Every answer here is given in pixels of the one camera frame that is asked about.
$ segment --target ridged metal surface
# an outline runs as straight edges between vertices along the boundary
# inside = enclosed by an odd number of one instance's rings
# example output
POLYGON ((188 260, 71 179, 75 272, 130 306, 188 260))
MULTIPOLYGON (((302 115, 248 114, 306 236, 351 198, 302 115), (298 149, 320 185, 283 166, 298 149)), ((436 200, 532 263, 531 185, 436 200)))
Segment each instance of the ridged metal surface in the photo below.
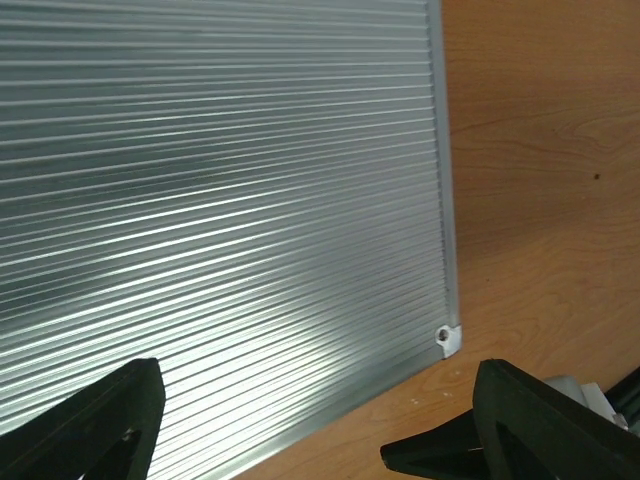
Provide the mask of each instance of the ridged metal surface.
POLYGON ((154 356, 221 478, 441 359, 430 5, 0 0, 0 433, 154 356))

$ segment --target screw hole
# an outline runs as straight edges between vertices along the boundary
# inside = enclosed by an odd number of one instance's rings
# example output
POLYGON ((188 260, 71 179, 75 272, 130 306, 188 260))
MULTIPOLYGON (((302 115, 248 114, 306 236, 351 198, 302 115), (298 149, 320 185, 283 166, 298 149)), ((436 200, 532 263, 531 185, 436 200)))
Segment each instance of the screw hole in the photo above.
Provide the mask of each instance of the screw hole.
POLYGON ((438 332, 438 340, 441 342, 446 342, 449 339, 449 332, 447 332, 444 328, 438 332))

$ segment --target wooden table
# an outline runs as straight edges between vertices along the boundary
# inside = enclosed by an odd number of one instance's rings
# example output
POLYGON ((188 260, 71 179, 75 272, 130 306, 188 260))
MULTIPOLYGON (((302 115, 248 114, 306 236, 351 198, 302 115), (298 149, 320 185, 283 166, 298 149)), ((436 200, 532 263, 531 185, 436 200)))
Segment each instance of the wooden table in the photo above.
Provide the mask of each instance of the wooden table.
POLYGON ((444 0, 464 346, 242 480, 401 478, 482 359, 608 388, 640 365, 640 2, 444 0))

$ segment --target corrugated metal panel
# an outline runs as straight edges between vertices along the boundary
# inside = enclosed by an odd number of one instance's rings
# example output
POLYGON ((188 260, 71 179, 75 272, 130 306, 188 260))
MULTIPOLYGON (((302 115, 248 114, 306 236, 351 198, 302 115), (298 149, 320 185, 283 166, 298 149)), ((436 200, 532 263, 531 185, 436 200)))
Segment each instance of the corrugated metal panel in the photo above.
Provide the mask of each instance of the corrugated metal panel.
POLYGON ((0 0, 0 433, 155 356, 224 477, 441 359, 438 9, 0 0))

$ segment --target black pointed object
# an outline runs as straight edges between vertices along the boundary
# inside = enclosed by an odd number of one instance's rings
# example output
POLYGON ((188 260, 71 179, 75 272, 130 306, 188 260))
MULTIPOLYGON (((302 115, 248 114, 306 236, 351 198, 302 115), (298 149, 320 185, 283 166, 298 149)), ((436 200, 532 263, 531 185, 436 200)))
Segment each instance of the black pointed object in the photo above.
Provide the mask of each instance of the black pointed object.
POLYGON ((385 464, 436 480, 640 478, 640 439, 504 360, 480 364, 473 407, 382 447, 385 464))
POLYGON ((0 480, 143 480, 164 402, 158 361, 133 360, 0 437, 0 480))

